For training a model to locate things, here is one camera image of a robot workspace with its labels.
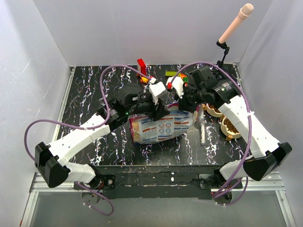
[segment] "microphone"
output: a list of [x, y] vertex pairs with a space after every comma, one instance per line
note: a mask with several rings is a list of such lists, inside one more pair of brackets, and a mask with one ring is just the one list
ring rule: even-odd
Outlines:
[[220, 37], [219, 43], [223, 44], [228, 39], [228, 37], [236, 30], [236, 28], [243, 22], [243, 20], [245, 20], [251, 15], [253, 10], [254, 10], [253, 5], [251, 5], [250, 3], [245, 4], [245, 6], [243, 6], [240, 9], [240, 12], [238, 13], [237, 17], [233, 20], [231, 25], [229, 25], [229, 27]]

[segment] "cable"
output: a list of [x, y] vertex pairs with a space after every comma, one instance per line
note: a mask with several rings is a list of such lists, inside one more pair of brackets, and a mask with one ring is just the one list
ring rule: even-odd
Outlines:
[[[108, 106], [108, 102], [106, 100], [106, 97], [105, 97], [105, 94], [104, 94], [104, 91], [103, 91], [103, 84], [102, 84], [102, 81], [103, 81], [103, 76], [105, 75], [105, 73], [113, 68], [113, 67], [122, 67], [122, 68], [127, 68], [129, 70], [132, 70], [136, 73], [138, 73], [139, 75], [141, 75], [142, 77], [145, 77], [147, 78], [148, 80], [151, 80], [150, 77], [148, 76], [145, 76], [144, 74], [142, 74], [141, 72], [135, 70], [134, 68], [132, 67], [129, 67], [127, 65], [114, 65], [114, 66], [109, 66], [107, 68], [105, 68], [102, 73], [101, 73], [101, 76], [100, 76], [100, 90], [101, 90], [101, 94], [102, 94], [102, 97], [103, 97], [103, 100], [104, 100], [104, 103], [105, 103], [105, 106], [106, 106], [106, 110], [107, 110], [107, 117], [106, 119], [100, 124], [100, 125], [97, 125], [97, 126], [94, 126], [94, 127], [88, 127], [88, 128], [83, 128], [83, 127], [79, 127], [79, 126], [75, 126], [75, 125], [70, 125], [70, 124], [65, 124], [65, 123], [62, 123], [62, 122], [58, 122], [58, 121], [54, 121], [54, 120], [48, 120], [48, 119], [40, 119], [40, 120], [36, 120], [34, 122], [31, 122], [28, 127], [26, 128], [25, 130], [25, 133], [24, 133], [24, 146], [25, 146], [25, 150], [27, 151], [27, 154], [29, 155], [29, 157], [32, 159], [32, 160], [35, 160], [34, 156], [30, 153], [29, 149], [28, 149], [28, 145], [27, 145], [27, 134], [28, 134], [28, 131], [29, 129], [36, 123], [39, 123], [39, 122], [49, 122], [49, 123], [53, 123], [53, 124], [58, 124], [58, 125], [61, 125], [61, 126], [65, 126], [65, 127], [70, 127], [72, 129], [80, 129], [80, 130], [91, 130], [91, 129], [96, 129], [96, 128], [99, 128], [101, 127], [102, 125], [104, 125], [108, 120], [109, 120], [109, 117], [110, 117], [110, 114], [109, 114], [109, 106]], [[101, 195], [100, 193], [98, 192], [94, 192], [93, 190], [91, 190], [90, 188], [86, 187], [86, 186], [83, 186], [81, 184], [79, 184], [78, 182], [75, 182], [75, 184], [77, 184], [78, 186], [80, 186], [81, 188], [85, 189], [85, 190], [88, 190], [92, 193], [95, 193], [96, 195], [100, 196], [101, 198], [105, 199], [112, 207], [112, 211], [110, 213], [104, 213], [103, 211], [101, 211], [100, 209], [98, 209], [97, 207], [94, 207], [88, 203], [85, 203], [86, 205], [88, 205], [89, 207], [92, 207], [93, 209], [95, 209], [96, 211], [98, 211], [99, 213], [105, 215], [105, 216], [109, 216], [111, 215], [113, 212], [114, 212], [114, 206], [112, 204], [112, 202], [106, 198], [105, 196]]]
[[88, 188], [88, 187], [86, 187], [86, 186], [83, 186], [82, 184], [80, 184], [80, 183], [78, 183], [78, 182], [75, 182], [75, 184], [78, 185], [79, 187], [83, 188], [84, 190], [88, 190], [88, 191], [90, 191], [90, 192], [92, 192], [92, 193], [94, 193], [94, 194], [100, 196], [102, 199], [106, 200], [106, 201], [110, 204], [110, 206], [112, 207], [112, 211], [111, 211], [110, 213], [105, 213], [105, 212], [101, 211], [99, 208], [97, 208], [97, 207], [95, 207], [95, 206], [93, 206], [93, 205], [90, 205], [90, 204], [87, 203], [87, 202], [85, 202], [85, 205], [87, 205], [87, 206], [90, 207], [90, 208], [95, 209], [95, 210], [98, 211], [100, 214], [103, 214], [103, 215], [105, 215], [105, 216], [109, 216], [109, 215], [112, 215], [112, 214], [114, 213], [114, 205], [113, 205], [113, 203], [111, 202], [111, 200], [109, 200], [108, 198], [106, 198], [104, 195], [102, 195], [102, 194], [100, 194], [100, 193], [98, 193], [98, 192], [95, 192], [95, 191], [93, 191], [92, 189], [90, 189], [90, 188]]
[[[189, 66], [192, 66], [192, 65], [197, 65], [197, 64], [205, 64], [205, 65], [209, 65], [209, 66], [212, 66], [213, 68], [219, 70], [225, 77], [227, 77], [233, 84], [236, 88], [238, 88], [239, 92], [241, 93], [243, 99], [244, 99], [244, 102], [245, 102], [245, 105], [246, 105], [246, 110], [248, 113], [250, 113], [250, 106], [249, 106], [249, 103], [248, 103], [248, 100], [244, 94], [244, 92], [240, 89], [240, 87], [238, 86], [238, 84], [230, 77], [230, 75], [228, 75], [224, 70], [222, 70], [220, 67], [214, 65], [214, 64], [211, 64], [211, 63], [208, 63], [208, 62], [204, 62], [204, 61], [198, 61], [198, 62], [194, 62], [194, 63], [191, 63], [191, 64], [188, 64], [186, 66], [183, 66], [177, 73], [176, 75], [172, 78], [171, 80], [171, 84], [172, 82], [174, 81], [174, 79], [176, 78], [176, 76], [181, 72], [183, 71], [184, 69], [188, 68]], [[237, 168], [235, 169], [235, 171], [232, 173], [232, 175], [227, 179], [227, 181], [222, 185], [222, 187], [214, 194], [214, 197], [216, 197], [218, 194], [220, 194], [222, 192], [222, 190], [224, 188], [226, 188], [227, 185], [229, 185], [229, 183], [232, 181], [232, 179], [235, 177], [235, 175], [238, 173], [238, 171], [241, 169], [248, 153], [249, 153], [249, 150], [250, 150], [250, 143], [251, 143], [251, 116], [249, 115], [248, 116], [248, 126], [249, 126], [249, 129], [248, 129], [248, 139], [247, 139], [247, 146], [246, 146], [246, 149], [245, 149], [245, 152], [244, 152], [244, 155], [240, 161], [240, 163], [238, 164]]]
[[212, 205], [221, 205], [221, 206], [229, 206], [229, 205], [233, 205], [233, 204], [235, 204], [237, 201], [239, 201], [239, 200], [242, 198], [242, 196], [243, 196], [243, 195], [244, 195], [244, 193], [246, 192], [247, 186], [248, 186], [248, 177], [246, 177], [246, 183], [245, 183], [245, 186], [244, 186], [244, 189], [243, 189], [243, 191], [242, 191], [241, 195], [239, 195], [239, 197], [238, 197], [238, 198], [237, 198], [235, 201], [230, 202], [230, 203], [227, 203], [227, 204], [226, 204], [226, 203], [221, 204], [221, 203], [218, 203], [218, 202], [213, 203], [213, 202], [201, 201], [201, 200], [196, 200], [196, 201], [197, 201], [197, 202], [208, 203], [208, 204], [212, 204]]
[[242, 178], [239, 178], [238, 181], [232, 187], [226, 189], [224, 192], [221, 192], [217, 196], [214, 196], [214, 199], [219, 198], [220, 196], [223, 196], [224, 194], [230, 192], [232, 189], [234, 189], [235, 187], [237, 187], [238, 184], [240, 184], [241, 180], [242, 180]]
[[102, 94], [102, 97], [103, 97], [103, 100], [104, 100], [104, 104], [106, 106], [106, 111], [107, 111], [107, 116], [106, 116], [106, 119], [100, 124], [100, 125], [97, 125], [97, 126], [93, 126], [93, 127], [88, 127], [88, 128], [83, 128], [83, 127], [79, 127], [79, 126], [75, 126], [75, 125], [70, 125], [70, 124], [65, 124], [65, 123], [62, 123], [62, 122], [58, 122], [58, 121], [54, 121], [54, 120], [48, 120], [48, 119], [40, 119], [40, 120], [36, 120], [34, 122], [31, 122], [28, 127], [26, 128], [25, 130], [25, 133], [24, 133], [24, 146], [25, 146], [25, 150], [27, 151], [27, 154], [30, 156], [30, 158], [32, 160], [35, 160], [34, 159], [34, 156], [30, 153], [29, 149], [28, 149], [28, 146], [27, 146], [27, 134], [28, 134], [28, 131], [29, 129], [36, 123], [39, 123], [39, 122], [49, 122], [49, 123], [53, 123], [53, 124], [58, 124], [58, 125], [61, 125], [61, 126], [65, 126], [65, 127], [69, 127], [69, 128], [72, 128], [72, 129], [80, 129], [80, 130], [90, 130], [90, 129], [96, 129], [96, 128], [99, 128], [101, 127], [102, 125], [104, 125], [108, 120], [109, 120], [109, 117], [110, 117], [110, 114], [109, 114], [109, 106], [108, 106], [108, 102], [106, 100], [106, 97], [105, 97], [105, 94], [104, 94], [104, 91], [103, 91], [103, 84], [102, 84], [102, 81], [103, 81], [103, 76], [105, 75], [105, 73], [113, 68], [113, 67], [122, 67], [122, 68], [127, 68], [129, 70], [132, 70], [138, 74], [140, 74], [140, 76], [142, 77], [145, 77], [147, 78], [148, 80], [151, 80], [150, 77], [148, 76], [145, 76], [144, 74], [142, 74], [141, 72], [139, 72], [138, 70], [135, 70], [134, 68], [130, 67], [130, 66], [127, 66], [127, 65], [113, 65], [113, 66], [109, 66], [107, 68], [105, 68], [102, 73], [101, 73], [101, 76], [100, 76], [100, 90], [101, 90], [101, 94]]
[[245, 186], [244, 186], [244, 189], [243, 189], [241, 195], [239, 195], [239, 197], [238, 197], [235, 201], [226, 204], [226, 206], [233, 205], [233, 204], [235, 204], [237, 201], [239, 201], [239, 200], [242, 198], [242, 196], [244, 195], [244, 193], [245, 193], [245, 191], [246, 191], [246, 189], [247, 189], [247, 186], [248, 186], [248, 177], [246, 177], [246, 183], [245, 183]]
[[98, 189], [97, 192], [99, 192], [99, 191], [103, 188], [103, 186], [104, 186], [104, 181], [103, 181], [102, 184], [100, 185], [100, 187], [99, 187], [99, 189]]

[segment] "aluminum frame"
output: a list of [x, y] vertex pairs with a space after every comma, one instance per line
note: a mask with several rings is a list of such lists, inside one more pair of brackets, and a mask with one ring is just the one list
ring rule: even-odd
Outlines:
[[[241, 83], [241, 78], [239, 75], [239, 67], [236, 63], [233, 64], [236, 74], [237, 74], [237, 78], [242, 86]], [[71, 88], [71, 83], [74, 77], [74, 72], [75, 72], [75, 68], [71, 68], [71, 72], [70, 72], [70, 77], [66, 86], [66, 90], [63, 96], [63, 100], [62, 100], [62, 104], [61, 104], [61, 108], [58, 114], [58, 119], [57, 121], [61, 121], [62, 117], [63, 117], [63, 113], [65, 110], [65, 106], [66, 106], [66, 101], [68, 98], [68, 94]], [[60, 126], [56, 125], [54, 133], [53, 133], [53, 138], [52, 141], [56, 140], [58, 133], [59, 133], [59, 129]], [[60, 186], [56, 187], [56, 188], [49, 188], [46, 184], [46, 182], [44, 181], [43, 177], [39, 174], [39, 173], [35, 173], [31, 188], [30, 188], [30, 194], [29, 194], [29, 198], [27, 201], [27, 205], [24, 211], [24, 215], [21, 221], [20, 226], [21, 227], [29, 227], [34, 211], [35, 211], [35, 207], [36, 207], [36, 203], [37, 203], [37, 199], [38, 199], [38, 195], [39, 192], [88, 192], [86, 190], [75, 190], [73, 188], [74, 183], [63, 183]], [[233, 191], [241, 191], [242, 189], [233, 189]], [[285, 223], [287, 227], [296, 227], [292, 212], [290, 210], [286, 195], [285, 195], [285, 188], [284, 185], [282, 183], [280, 174], [278, 171], [273, 171], [270, 174], [268, 174], [263, 180], [256, 182], [253, 181], [251, 178], [249, 178], [249, 184], [247, 187], [247, 191], [275, 191], [276, 192], [276, 196], [277, 199], [279, 201], [279, 205], [280, 205], [280, 209], [282, 211]]]

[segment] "green object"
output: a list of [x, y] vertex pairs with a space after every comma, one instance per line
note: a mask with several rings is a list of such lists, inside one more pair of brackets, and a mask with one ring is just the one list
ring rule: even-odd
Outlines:
[[173, 77], [177, 72], [172, 72], [172, 71], [166, 71], [165, 76], [166, 77]]

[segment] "red toy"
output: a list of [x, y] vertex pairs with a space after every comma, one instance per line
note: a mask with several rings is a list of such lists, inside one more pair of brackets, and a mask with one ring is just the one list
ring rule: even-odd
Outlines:
[[[137, 60], [137, 63], [138, 63], [138, 71], [141, 72], [142, 74], [144, 74], [145, 76], [146, 75], [146, 65], [143, 61], [142, 58], [138, 59]], [[140, 77], [140, 82], [143, 84], [143, 83], [147, 83], [148, 82], [148, 79], [145, 78], [145, 77], [141, 77], [139, 74], [137, 74], [137, 77]]]

